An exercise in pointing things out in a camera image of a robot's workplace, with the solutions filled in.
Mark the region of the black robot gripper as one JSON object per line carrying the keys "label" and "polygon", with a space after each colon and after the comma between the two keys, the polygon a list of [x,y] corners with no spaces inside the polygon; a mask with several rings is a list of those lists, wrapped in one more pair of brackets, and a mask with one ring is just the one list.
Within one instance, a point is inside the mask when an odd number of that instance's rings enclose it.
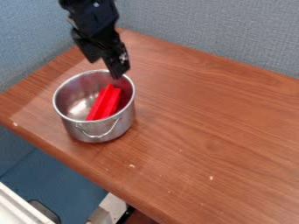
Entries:
{"label": "black robot gripper", "polygon": [[[102,58],[114,80],[129,70],[126,47],[116,32],[118,19],[113,0],[58,0],[69,13],[70,37],[89,63]],[[114,44],[105,49],[105,44]]]}

